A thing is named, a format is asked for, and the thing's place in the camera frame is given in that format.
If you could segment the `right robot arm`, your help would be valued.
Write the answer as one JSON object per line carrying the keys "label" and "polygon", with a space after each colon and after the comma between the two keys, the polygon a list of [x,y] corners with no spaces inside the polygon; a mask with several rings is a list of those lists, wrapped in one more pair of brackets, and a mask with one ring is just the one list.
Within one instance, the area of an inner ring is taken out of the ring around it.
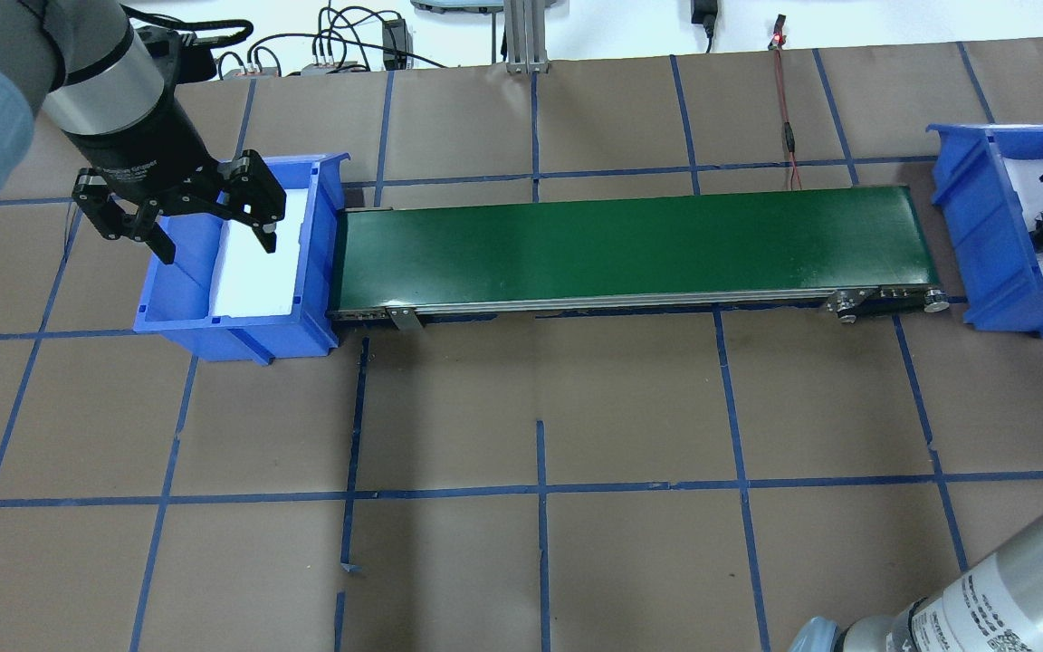
{"label": "right robot arm", "polygon": [[[935,124],[933,203],[980,331],[1043,338],[1043,125]],[[794,651],[1043,651],[1043,514],[943,589],[848,626],[812,618]]]}

